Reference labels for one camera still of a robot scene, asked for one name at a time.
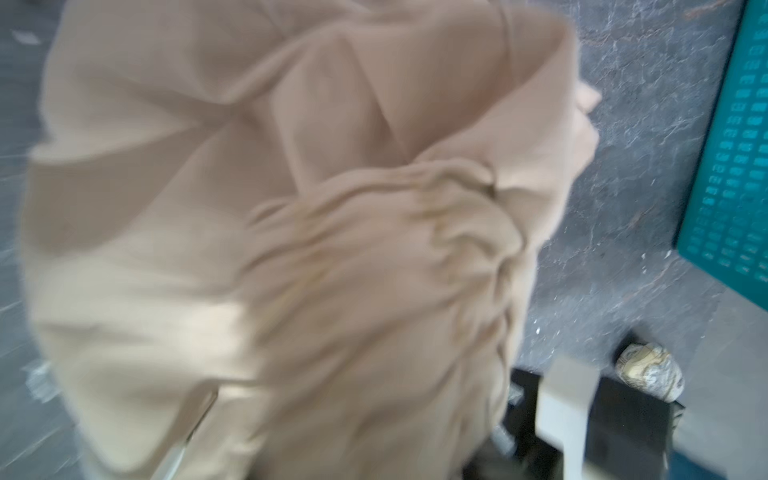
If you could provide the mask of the teal plastic laundry basket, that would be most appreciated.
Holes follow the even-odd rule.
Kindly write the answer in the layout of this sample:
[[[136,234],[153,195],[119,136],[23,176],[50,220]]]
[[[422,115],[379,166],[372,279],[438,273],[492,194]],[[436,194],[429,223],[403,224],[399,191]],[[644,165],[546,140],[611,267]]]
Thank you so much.
[[[746,3],[677,238],[678,253],[767,306],[767,4]]]

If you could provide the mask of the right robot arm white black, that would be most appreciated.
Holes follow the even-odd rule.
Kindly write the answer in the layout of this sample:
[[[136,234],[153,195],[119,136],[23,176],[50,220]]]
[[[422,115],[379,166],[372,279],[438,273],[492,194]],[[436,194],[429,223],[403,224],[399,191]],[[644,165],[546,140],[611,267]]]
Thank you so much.
[[[466,479],[666,479],[675,406],[567,357],[516,369],[520,397]]]

